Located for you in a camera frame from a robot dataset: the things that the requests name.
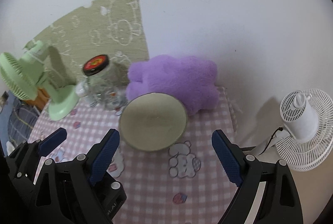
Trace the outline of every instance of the blue gripper pad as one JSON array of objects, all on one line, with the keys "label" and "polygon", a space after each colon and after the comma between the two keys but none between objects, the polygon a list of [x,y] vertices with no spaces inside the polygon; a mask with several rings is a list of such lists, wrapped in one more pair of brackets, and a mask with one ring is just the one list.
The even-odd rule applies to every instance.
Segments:
[{"label": "blue gripper pad", "polygon": [[67,131],[64,128],[58,128],[39,144],[39,156],[48,156],[67,138]]},{"label": "blue gripper pad", "polygon": [[91,170],[90,170],[91,175],[90,175],[89,181],[90,181],[91,185],[93,185],[93,186],[97,182],[102,180],[104,173],[106,172],[107,168],[111,164],[114,153],[116,152],[116,150],[119,146],[119,142],[120,142],[119,132],[115,129],[111,129],[111,130],[113,130],[113,133],[108,137],[106,143],[100,149],[94,162],[91,164]]},{"label": "blue gripper pad", "polygon": [[243,183],[240,165],[217,131],[213,132],[211,142],[229,181],[240,187]]}]

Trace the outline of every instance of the green desk fan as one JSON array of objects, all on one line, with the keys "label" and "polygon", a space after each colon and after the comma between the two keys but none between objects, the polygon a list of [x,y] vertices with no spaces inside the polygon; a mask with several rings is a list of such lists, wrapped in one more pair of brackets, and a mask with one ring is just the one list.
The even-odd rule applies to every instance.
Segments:
[{"label": "green desk fan", "polygon": [[44,88],[51,98],[49,116],[53,121],[58,121],[70,113],[79,97],[74,85],[56,89],[50,84],[43,63],[48,55],[49,47],[42,41],[37,41],[19,60],[4,52],[0,55],[0,75],[21,100],[35,100],[38,88]]}]

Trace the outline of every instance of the white fan grille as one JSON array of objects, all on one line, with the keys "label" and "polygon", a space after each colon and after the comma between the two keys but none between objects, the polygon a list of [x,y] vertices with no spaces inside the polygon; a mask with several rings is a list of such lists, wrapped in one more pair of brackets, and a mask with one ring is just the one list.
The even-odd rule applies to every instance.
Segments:
[{"label": "white fan grille", "polygon": [[291,169],[307,171],[325,160],[333,147],[333,101],[322,90],[309,89],[303,92],[310,96],[309,103],[319,117],[316,135],[307,142],[298,142],[291,136],[276,144],[279,155]]},{"label": "white fan grille", "polygon": [[280,113],[286,122],[291,122],[296,119],[298,119],[305,110],[305,105],[302,108],[296,109],[293,107],[293,101],[295,99],[295,96],[301,91],[293,91],[289,93],[284,99],[282,100],[282,103],[280,105]]}]

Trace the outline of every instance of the beige bowl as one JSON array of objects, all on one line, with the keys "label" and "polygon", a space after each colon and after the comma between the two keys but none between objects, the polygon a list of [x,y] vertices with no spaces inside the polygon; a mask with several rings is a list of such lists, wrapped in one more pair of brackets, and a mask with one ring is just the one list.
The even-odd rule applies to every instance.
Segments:
[{"label": "beige bowl", "polygon": [[180,101],[164,93],[149,93],[124,109],[119,132],[130,146],[152,152],[174,144],[184,133],[186,123],[186,110]]}]

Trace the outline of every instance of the green wallpaper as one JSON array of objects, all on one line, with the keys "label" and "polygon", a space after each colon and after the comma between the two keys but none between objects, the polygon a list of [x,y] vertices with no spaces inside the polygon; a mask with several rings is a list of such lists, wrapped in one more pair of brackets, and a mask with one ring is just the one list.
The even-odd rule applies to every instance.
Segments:
[{"label": "green wallpaper", "polygon": [[122,84],[131,62],[149,59],[139,0],[94,0],[59,18],[27,46],[37,40],[50,45],[45,68],[59,87],[83,78],[83,64],[99,54],[108,54]]}]

